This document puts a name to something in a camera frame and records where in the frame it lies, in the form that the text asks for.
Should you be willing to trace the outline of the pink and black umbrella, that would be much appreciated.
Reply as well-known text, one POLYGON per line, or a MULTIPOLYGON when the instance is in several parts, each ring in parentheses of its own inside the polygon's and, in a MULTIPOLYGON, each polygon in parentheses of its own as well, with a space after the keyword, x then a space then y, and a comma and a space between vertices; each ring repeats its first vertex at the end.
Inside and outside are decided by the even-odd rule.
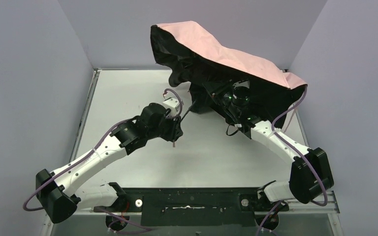
POLYGON ((171 69, 169 85, 190 84, 197 114, 213 110, 206 83, 233 83, 251 90, 253 112, 273 120, 298 101, 307 83, 273 62, 221 45, 195 21, 151 26, 150 42, 155 62, 171 69))

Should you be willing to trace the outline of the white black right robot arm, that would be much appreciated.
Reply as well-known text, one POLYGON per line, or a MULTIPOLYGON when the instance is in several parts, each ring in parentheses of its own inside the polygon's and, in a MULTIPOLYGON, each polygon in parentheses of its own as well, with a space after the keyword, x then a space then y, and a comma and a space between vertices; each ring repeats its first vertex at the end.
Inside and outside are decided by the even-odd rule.
POLYGON ((306 90, 291 108, 268 120, 253 112, 248 87, 236 87, 232 83, 206 83, 204 87, 212 101, 225 113, 230 126, 265 145, 290 165, 289 180, 274 181, 262 188, 270 202, 296 199, 303 204, 313 203, 321 207, 328 204, 327 190, 334 185, 334 180, 326 152, 302 145, 276 128, 276 122, 304 100, 306 90))

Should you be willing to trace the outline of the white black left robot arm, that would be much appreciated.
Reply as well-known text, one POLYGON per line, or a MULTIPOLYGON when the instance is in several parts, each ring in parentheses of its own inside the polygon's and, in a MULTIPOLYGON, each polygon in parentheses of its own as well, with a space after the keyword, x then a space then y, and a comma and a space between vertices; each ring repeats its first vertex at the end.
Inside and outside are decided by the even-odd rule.
POLYGON ((176 99, 151 103, 140 115, 113 125, 96 146, 81 157, 54 171, 44 169, 37 173, 36 197, 51 222, 65 221, 79 209, 125 209, 126 193, 116 182, 91 188, 84 188, 83 184, 108 165, 144 147, 151 139, 177 141, 183 135, 181 111, 182 105, 176 99))

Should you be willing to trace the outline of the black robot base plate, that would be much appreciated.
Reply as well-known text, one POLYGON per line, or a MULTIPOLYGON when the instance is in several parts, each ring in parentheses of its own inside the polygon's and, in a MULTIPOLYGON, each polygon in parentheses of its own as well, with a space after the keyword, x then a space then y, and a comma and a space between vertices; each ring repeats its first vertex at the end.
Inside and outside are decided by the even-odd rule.
POLYGON ((162 227, 262 225, 270 230, 287 212, 287 202, 271 203, 259 187, 119 188, 112 206, 96 206, 106 213, 106 226, 125 233, 127 225, 142 232, 162 227))

